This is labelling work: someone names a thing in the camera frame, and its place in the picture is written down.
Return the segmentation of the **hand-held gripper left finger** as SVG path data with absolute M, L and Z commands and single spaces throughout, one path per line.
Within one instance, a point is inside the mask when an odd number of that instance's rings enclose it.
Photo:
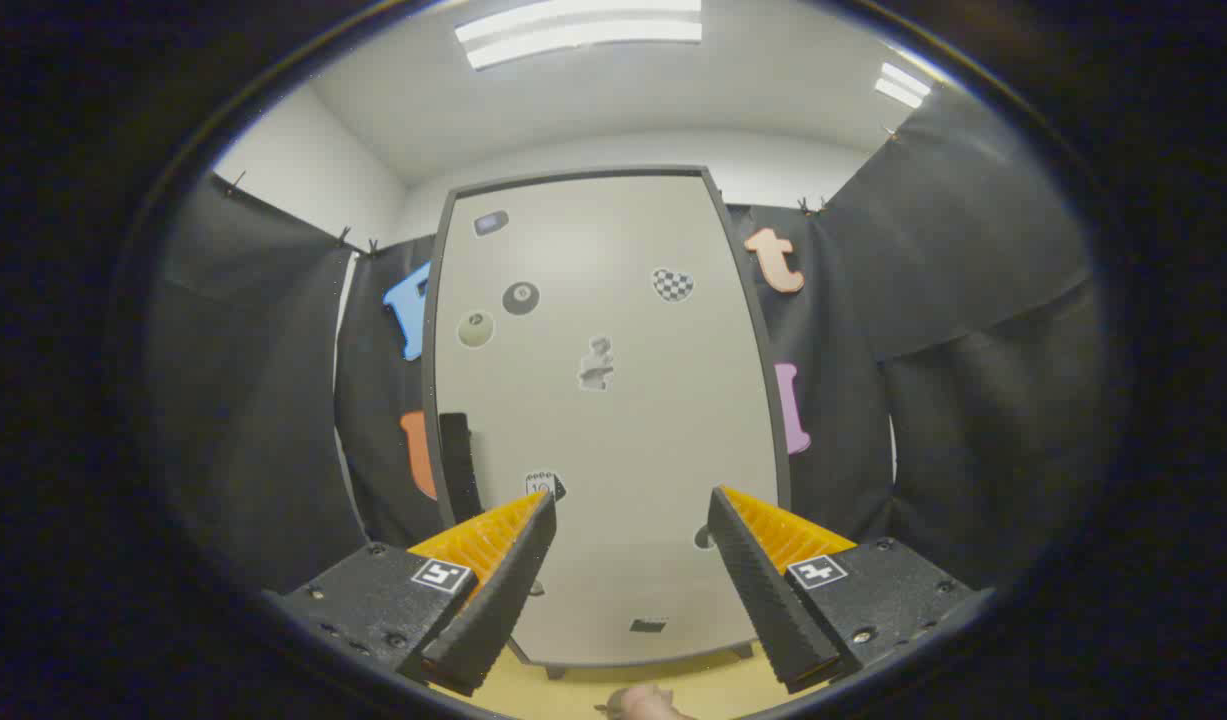
M 267 600 L 375 673 L 472 695 L 510 641 L 555 529 L 544 489 L 409 548 L 366 545 Z

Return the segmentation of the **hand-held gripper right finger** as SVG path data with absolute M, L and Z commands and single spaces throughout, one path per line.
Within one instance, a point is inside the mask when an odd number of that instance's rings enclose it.
M 897 538 L 855 542 L 728 486 L 712 492 L 708 529 L 791 693 L 872 673 L 979 607 L 977 588 Z

